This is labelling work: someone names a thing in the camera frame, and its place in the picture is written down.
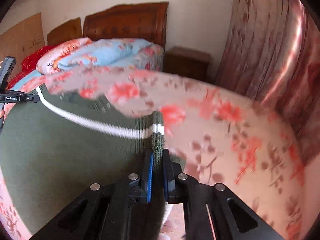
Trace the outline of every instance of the white stripe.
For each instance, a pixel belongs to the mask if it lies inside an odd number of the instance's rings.
[[[119,137],[131,138],[131,139],[145,139],[150,137],[153,133],[161,133],[162,135],[164,135],[164,127],[160,123],[159,124],[154,123],[152,126],[146,129],[132,130],[132,129],[117,127],[107,123],[102,123],[102,122],[84,118],[82,116],[70,113],[68,111],[65,111],[61,108],[54,106],[53,104],[45,100],[40,90],[40,87],[37,87],[36,90],[40,97],[41,102],[47,108],[49,108],[52,112],[58,114],[59,116],[71,122],[79,124],[83,127],[86,127],[95,131],[99,131],[102,133],[107,133],[107,134],[111,134]]]

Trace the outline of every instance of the knit fabric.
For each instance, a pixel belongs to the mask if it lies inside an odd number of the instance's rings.
[[[128,118],[105,96],[50,95],[17,104],[0,136],[0,162],[12,201],[37,232],[92,183],[108,185],[139,173],[146,149],[154,152],[151,204],[141,207],[141,239],[156,239],[163,215],[163,119],[159,112]]]

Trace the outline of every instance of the curtain fold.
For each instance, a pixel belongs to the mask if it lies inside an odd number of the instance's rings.
[[[320,153],[320,32],[299,0],[233,0],[215,85],[275,108]]]

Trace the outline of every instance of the black device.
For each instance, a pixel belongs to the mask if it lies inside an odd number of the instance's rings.
[[[4,61],[0,62],[0,104],[33,102],[40,100],[38,95],[27,94],[20,91],[8,90],[8,77],[10,76],[15,64],[14,57],[7,56]]]
[[[130,234],[132,213],[138,213],[132,209],[150,202],[152,167],[153,153],[147,152],[140,174],[92,184],[30,240],[138,240]],[[283,240],[224,184],[201,184],[182,173],[168,149],[163,168],[165,200],[183,203],[186,240]]]

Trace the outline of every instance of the silver screw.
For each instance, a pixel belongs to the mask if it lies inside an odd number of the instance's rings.
[[[138,176],[138,174],[131,173],[131,174],[129,174],[128,178],[131,180],[136,180],[137,178],[139,178],[139,176]]]
[[[226,189],[226,186],[223,185],[222,183],[216,184],[215,187],[216,187],[216,189],[217,189],[218,191],[224,191],[224,190]]]
[[[185,180],[185,179],[187,179],[187,178],[188,178],[188,175],[185,174],[185,173],[180,173],[180,174],[178,175],[178,179]]]
[[[94,190],[94,191],[99,190],[100,189],[100,184],[93,183],[93,184],[91,184],[90,189]]]

